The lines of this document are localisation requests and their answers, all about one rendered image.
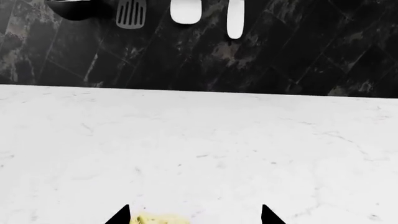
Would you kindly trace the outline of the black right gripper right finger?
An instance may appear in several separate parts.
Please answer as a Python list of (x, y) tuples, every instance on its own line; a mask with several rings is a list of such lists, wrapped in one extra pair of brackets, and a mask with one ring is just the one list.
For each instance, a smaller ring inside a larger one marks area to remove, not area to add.
[(286, 224), (267, 205), (262, 205), (261, 222), (262, 224)]

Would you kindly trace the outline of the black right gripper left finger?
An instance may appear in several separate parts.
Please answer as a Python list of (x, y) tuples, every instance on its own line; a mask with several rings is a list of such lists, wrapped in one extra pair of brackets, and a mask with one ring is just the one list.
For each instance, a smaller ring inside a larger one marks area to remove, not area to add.
[(130, 224), (131, 213), (129, 205), (123, 206), (105, 224)]

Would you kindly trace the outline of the yellow sponge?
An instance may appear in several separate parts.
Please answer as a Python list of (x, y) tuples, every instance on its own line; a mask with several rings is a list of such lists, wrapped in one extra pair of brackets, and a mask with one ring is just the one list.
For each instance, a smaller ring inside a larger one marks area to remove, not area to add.
[(129, 224), (191, 224), (189, 220), (177, 215), (156, 215), (142, 213), (132, 217)]

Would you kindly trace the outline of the grey slotted spatula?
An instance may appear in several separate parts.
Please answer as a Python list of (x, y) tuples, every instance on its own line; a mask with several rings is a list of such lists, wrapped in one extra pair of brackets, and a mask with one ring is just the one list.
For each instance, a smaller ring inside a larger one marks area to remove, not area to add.
[(122, 29), (140, 29), (146, 21), (147, 0), (119, 0), (116, 25)]

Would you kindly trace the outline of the black hanging pan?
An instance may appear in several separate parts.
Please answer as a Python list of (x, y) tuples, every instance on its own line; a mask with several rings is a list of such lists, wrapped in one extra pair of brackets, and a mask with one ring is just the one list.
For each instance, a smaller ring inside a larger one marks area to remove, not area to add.
[(112, 0), (44, 0), (44, 3), (54, 13), (70, 21), (109, 19), (114, 11)]

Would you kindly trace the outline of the wide white hanging utensil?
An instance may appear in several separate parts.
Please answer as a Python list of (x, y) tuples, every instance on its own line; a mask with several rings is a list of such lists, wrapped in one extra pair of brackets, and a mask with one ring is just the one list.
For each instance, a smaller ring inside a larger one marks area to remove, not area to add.
[(202, 13), (201, 0), (171, 0), (170, 16), (178, 24), (196, 24)]

